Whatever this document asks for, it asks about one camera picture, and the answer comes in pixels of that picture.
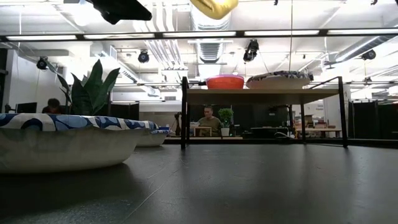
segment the dark gray tabletop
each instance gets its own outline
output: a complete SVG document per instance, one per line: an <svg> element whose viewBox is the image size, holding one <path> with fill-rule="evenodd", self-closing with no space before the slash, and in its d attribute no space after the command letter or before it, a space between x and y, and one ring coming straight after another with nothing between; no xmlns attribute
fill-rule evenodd
<svg viewBox="0 0 398 224"><path fill-rule="evenodd" d="M397 223L398 151L137 149L119 166L0 175L0 223Z"/></svg>

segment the computer monitor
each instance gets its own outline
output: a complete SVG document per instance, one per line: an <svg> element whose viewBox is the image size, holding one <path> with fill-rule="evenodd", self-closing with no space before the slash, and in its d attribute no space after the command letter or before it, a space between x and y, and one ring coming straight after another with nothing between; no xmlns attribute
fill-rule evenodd
<svg viewBox="0 0 398 224"><path fill-rule="evenodd" d="M20 103L16 105L17 113L36 113L37 103Z"/></svg>

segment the small potted plant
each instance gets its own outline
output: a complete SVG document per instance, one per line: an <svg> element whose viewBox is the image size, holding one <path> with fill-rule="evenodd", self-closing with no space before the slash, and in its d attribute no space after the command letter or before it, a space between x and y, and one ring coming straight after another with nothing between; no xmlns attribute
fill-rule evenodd
<svg viewBox="0 0 398 224"><path fill-rule="evenodd" d="M231 118L234 112L230 108L223 108L218 111L218 114L222 123L221 135L229 136L229 125L231 124Z"/></svg>

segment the shelf leg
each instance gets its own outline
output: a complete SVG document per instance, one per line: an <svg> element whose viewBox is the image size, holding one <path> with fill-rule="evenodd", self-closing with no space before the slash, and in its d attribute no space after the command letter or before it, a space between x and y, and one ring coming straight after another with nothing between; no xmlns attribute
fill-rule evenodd
<svg viewBox="0 0 398 224"><path fill-rule="evenodd" d="M304 104L301 103L300 107L301 107L301 139L303 139L303 143L306 144Z"/></svg>
<svg viewBox="0 0 398 224"><path fill-rule="evenodd" d="M344 103L343 77L338 77L338 96L340 98L341 132L343 133L343 147L348 147L346 110Z"/></svg>
<svg viewBox="0 0 398 224"><path fill-rule="evenodd" d="M187 144L189 145L189 139L190 139L190 133L191 133L191 127L190 127L190 116L191 115L191 105L187 104Z"/></svg>
<svg viewBox="0 0 398 224"><path fill-rule="evenodd" d="M290 130L293 131L293 106L289 105L289 123L290 123Z"/></svg>
<svg viewBox="0 0 398 224"><path fill-rule="evenodd" d="M188 80L182 77L182 108L181 108L181 150L186 148L186 135L187 135L187 88Z"/></svg>

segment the potted plant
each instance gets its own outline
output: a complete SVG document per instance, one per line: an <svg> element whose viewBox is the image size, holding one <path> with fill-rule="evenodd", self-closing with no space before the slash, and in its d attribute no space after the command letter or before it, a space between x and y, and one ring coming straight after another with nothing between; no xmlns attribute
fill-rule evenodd
<svg viewBox="0 0 398 224"><path fill-rule="evenodd" d="M229 125L231 124L231 118L234 112L231 108L223 108L218 111L218 114L222 124L221 135L229 136Z"/></svg>
<svg viewBox="0 0 398 224"><path fill-rule="evenodd" d="M83 77L80 81L74 74L72 90L69 88L65 79L58 75L62 84L61 90L65 94L67 101L72 104L72 110L76 115L95 115L106 103L106 97L112 90L119 75L120 68L112 70L102 81L103 68L101 61L98 60L91 71L89 78Z"/></svg>

